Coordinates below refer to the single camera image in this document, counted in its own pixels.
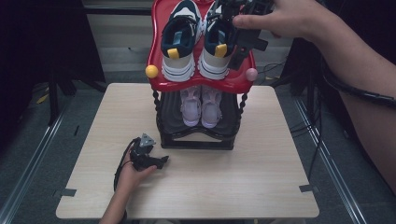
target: yellow tag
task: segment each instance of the yellow tag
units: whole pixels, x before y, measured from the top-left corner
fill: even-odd
[[[171,59],[179,59],[177,49],[169,49],[168,55],[169,55],[169,58],[171,58]]]
[[[215,57],[223,58],[226,53],[227,53],[227,45],[226,44],[216,46]]]

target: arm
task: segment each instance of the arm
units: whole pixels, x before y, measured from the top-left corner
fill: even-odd
[[[124,165],[122,166],[116,191],[114,192],[107,210],[99,222],[101,224],[119,223],[122,220],[125,206],[129,201],[130,195],[139,186],[143,179],[157,169],[156,166],[150,166],[143,171],[137,172],[132,163],[128,161],[129,158],[130,151],[125,156]]]
[[[313,0],[275,0],[266,16],[237,16],[233,24],[302,37],[322,53],[346,84],[396,98],[396,66],[364,43],[340,18]],[[340,92],[359,139],[378,170],[396,191],[396,111]]]

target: wooden table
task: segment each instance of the wooden table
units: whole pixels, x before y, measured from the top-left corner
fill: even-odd
[[[113,195],[123,150],[142,133],[150,156],[170,159],[135,192],[130,218],[316,217],[318,206],[275,91],[252,87],[233,150],[162,149],[149,84],[111,84],[98,109],[67,189],[59,218],[100,218]],[[207,140],[203,134],[188,136]]]

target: person's right hand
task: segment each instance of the person's right hand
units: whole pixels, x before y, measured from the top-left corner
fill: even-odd
[[[334,15],[315,0],[275,0],[275,9],[268,15],[238,15],[233,25],[242,29],[268,30],[275,35],[302,37],[312,41],[322,22],[331,22]]]

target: pink ball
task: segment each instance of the pink ball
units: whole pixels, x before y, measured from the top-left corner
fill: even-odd
[[[255,68],[249,68],[246,71],[247,80],[249,80],[249,81],[256,80],[258,74],[259,73],[257,72],[257,70]]]

